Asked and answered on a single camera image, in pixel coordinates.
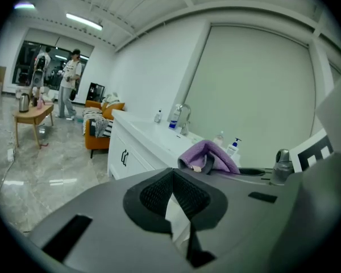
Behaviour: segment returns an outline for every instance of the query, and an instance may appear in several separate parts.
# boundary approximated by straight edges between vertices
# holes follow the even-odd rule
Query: wooden table
[[[36,143],[40,148],[40,143],[38,140],[38,135],[36,133],[36,126],[40,124],[43,119],[50,114],[51,115],[51,122],[53,126],[53,118],[52,118],[52,111],[54,105],[43,105],[41,109],[37,109],[37,107],[33,107],[32,105],[29,106],[28,112],[15,112],[15,137],[16,137],[16,146],[19,147],[19,139],[18,139],[18,123],[26,123],[28,125],[33,125],[34,135],[36,139]]]

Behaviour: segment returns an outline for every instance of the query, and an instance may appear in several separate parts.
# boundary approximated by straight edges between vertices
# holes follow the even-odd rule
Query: black bag
[[[69,99],[71,101],[73,101],[76,97],[76,90],[75,89],[72,89],[71,93],[70,93],[70,96],[69,96]]]
[[[44,66],[45,66],[45,56],[41,56],[39,59],[38,59],[38,63],[36,65],[36,69],[37,70],[43,70],[44,69]]]

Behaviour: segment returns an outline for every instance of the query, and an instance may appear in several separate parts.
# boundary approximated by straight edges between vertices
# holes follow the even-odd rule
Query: purple towel
[[[214,158],[211,170],[240,174],[238,167],[230,156],[227,155],[217,144],[206,139],[196,143],[186,150],[178,158],[178,167],[188,167],[193,169],[193,166],[197,166],[202,169],[206,165],[207,157]]]

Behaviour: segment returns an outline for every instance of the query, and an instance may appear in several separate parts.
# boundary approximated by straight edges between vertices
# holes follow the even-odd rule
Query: person
[[[64,118],[64,106],[67,107],[68,114],[72,120],[76,116],[76,111],[72,106],[69,96],[76,86],[76,80],[80,79],[82,65],[80,63],[80,50],[75,49],[71,55],[72,59],[63,69],[63,79],[58,93],[59,114],[56,117]]]
[[[45,72],[47,71],[47,68],[49,66],[49,63],[51,62],[51,57],[49,56],[49,52],[51,51],[51,48],[50,47],[46,47],[45,48],[45,52],[42,52],[38,55],[38,57],[36,58],[35,60],[35,63],[34,63],[34,72],[37,70],[37,66],[38,66],[38,62],[40,60],[41,57],[44,57],[45,58],[45,64],[44,64],[44,67],[43,67],[43,74],[42,74],[42,77],[41,77],[41,82],[39,84],[39,87],[37,87],[37,94],[39,94],[39,89],[40,87],[43,87],[44,86],[44,77],[45,77]],[[34,81],[33,79],[31,80],[30,82],[30,89],[29,89],[29,96],[31,97],[32,94],[33,94],[33,87],[34,87]]]

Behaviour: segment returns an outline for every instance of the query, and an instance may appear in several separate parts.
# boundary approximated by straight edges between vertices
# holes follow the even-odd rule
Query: white sink counter
[[[169,122],[165,120],[156,123],[152,119],[139,118],[120,110],[113,110],[113,116],[114,122],[117,121],[168,167],[177,168],[178,157],[194,144],[193,141],[202,139],[192,133],[188,136],[181,135],[180,127],[174,131],[168,128]]]

